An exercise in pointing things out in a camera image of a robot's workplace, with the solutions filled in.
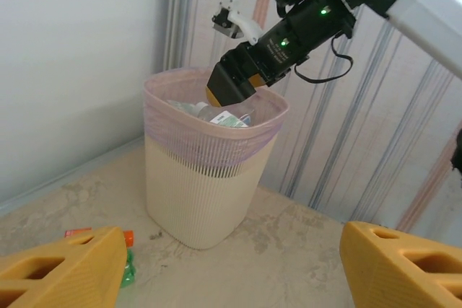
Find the trash can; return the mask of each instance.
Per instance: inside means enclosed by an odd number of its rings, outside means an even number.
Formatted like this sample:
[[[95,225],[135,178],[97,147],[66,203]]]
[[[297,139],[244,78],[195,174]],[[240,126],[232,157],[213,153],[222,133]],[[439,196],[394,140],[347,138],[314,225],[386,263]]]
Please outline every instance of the trash can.
[[[244,219],[289,109],[283,97],[261,87],[246,101],[255,109],[253,126],[227,128],[167,102],[207,101],[211,72],[174,69],[144,84],[147,210],[194,249],[217,245]]]

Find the orange bottle cap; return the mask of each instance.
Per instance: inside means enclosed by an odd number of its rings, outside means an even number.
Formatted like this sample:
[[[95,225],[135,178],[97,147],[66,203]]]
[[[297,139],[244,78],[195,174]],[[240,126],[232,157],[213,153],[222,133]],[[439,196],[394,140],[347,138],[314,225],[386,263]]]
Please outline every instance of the orange bottle cap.
[[[134,235],[133,230],[124,231],[123,236],[125,237],[125,244],[127,248],[133,247],[133,243],[135,240],[135,235]]]

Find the white bracket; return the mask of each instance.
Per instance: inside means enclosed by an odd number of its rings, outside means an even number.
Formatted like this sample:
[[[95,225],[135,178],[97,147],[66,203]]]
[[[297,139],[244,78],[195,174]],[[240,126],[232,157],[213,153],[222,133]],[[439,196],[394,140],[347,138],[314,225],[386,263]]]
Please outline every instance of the white bracket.
[[[226,9],[230,12],[228,14],[228,20],[236,26],[234,29],[237,29],[239,32],[241,32],[244,38],[251,45],[255,45],[258,42],[258,39],[263,36],[263,30],[260,28],[257,22],[240,14],[239,0],[221,0],[219,5],[220,11],[221,9]]]

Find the plastic bottle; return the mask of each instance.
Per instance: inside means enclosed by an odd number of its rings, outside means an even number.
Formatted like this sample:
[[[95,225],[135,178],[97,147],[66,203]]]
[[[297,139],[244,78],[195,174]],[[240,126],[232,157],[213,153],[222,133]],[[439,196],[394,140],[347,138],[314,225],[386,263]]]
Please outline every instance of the plastic bottle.
[[[212,107],[206,102],[198,102],[192,109],[191,114],[207,122],[231,126],[233,128],[246,128],[251,126],[253,109],[244,105],[238,105],[238,107],[239,108],[236,110],[239,110],[239,113],[241,113],[240,117],[221,108]]]
[[[132,284],[135,281],[136,269],[133,264],[133,258],[133,252],[131,251],[131,249],[127,249],[127,261],[125,264],[125,268],[123,269],[121,288],[125,288],[126,286]]]
[[[70,237],[74,234],[80,234],[81,232],[89,231],[91,229],[92,229],[91,227],[84,227],[82,229],[66,230],[66,232],[64,232],[64,238]],[[134,243],[133,230],[125,230],[123,232],[123,236],[125,237],[125,245],[127,246],[127,248],[133,247],[133,243]]]
[[[189,102],[179,102],[175,100],[167,100],[167,102],[172,105],[174,108],[177,110],[183,111],[185,113],[188,113],[190,115],[193,114],[193,109],[195,107],[194,104],[190,104]]]

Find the black cable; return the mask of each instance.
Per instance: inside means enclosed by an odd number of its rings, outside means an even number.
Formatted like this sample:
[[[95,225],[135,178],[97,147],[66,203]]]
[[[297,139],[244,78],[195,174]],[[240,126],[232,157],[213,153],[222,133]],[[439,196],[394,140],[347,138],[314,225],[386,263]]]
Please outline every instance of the black cable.
[[[340,77],[343,77],[345,76],[346,74],[348,74],[350,72],[350,70],[352,69],[353,67],[353,58],[350,57],[350,56],[347,56],[345,54],[340,54],[337,52],[337,50],[335,49],[334,47],[334,40],[336,39],[336,37],[334,36],[331,40],[331,49],[332,49],[332,52],[334,53],[334,55],[337,57],[337,58],[342,58],[342,59],[346,59],[349,61],[349,68],[348,70],[346,70],[346,72],[344,72],[342,75],[338,75],[338,76],[334,76],[334,77],[329,77],[328,79],[309,79],[308,77],[302,75],[300,72],[297,71],[297,67],[294,67],[294,72],[297,76],[299,76],[303,81],[305,82],[308,82],[308,83],[313,83],[313,84],[320,84],[320,83],[326,83],[326,82],[330,82],[330,81],[333,81],[334,79],[339,79]]]

